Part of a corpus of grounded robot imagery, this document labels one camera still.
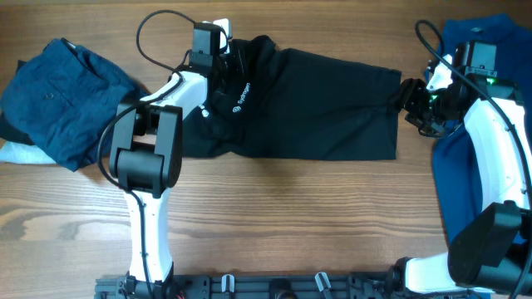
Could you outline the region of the black polo shirt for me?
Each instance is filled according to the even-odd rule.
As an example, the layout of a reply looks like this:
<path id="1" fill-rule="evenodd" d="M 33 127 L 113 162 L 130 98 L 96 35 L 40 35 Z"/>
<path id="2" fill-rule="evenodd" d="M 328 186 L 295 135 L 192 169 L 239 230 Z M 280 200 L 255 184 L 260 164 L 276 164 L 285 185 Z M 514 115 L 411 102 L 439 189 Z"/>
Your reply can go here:
<path id="1" fill-rule="evenodd" d="M 245 81 L 215 90 L 184 120 L 183 154 L 214 158 L 395 159 L 401 73 L 258 36 L 244 47 Z"/>

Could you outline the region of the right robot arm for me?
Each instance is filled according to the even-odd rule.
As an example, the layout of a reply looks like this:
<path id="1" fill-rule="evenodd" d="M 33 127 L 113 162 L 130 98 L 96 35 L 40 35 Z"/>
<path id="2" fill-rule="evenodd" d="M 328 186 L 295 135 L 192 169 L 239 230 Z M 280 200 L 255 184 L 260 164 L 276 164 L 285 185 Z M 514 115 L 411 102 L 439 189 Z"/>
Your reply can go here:
<path id="1" fill-rule="evenodd" d="M 419 297 L 531 293 L 531 152 L 517 85 L 498 78 L 496 46 L 461 43 L 429 82 L 401 84 L 398 107 L 420 135 L 464 127 L 480 172 L 482 210 L 432 257 L 404 259 L 401 283 Z"/>

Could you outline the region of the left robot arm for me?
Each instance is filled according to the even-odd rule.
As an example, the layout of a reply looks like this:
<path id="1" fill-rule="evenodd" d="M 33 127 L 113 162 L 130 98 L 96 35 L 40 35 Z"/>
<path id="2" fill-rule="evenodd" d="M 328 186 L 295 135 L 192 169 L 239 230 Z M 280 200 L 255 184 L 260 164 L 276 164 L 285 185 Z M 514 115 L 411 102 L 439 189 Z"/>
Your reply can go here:
<path id="1" fill-rule="evenodd" d="M 109 170 L 130 211 L 132 259 L 118 282 L 123 298 L 176 298 L 168 241 L 168 202 L 182 165 L 183 120 L 202 105 L 227 70 L 232 24 L 194 24 L 189 62 L 140 100 L 123 100 L 110 128 Z"/>

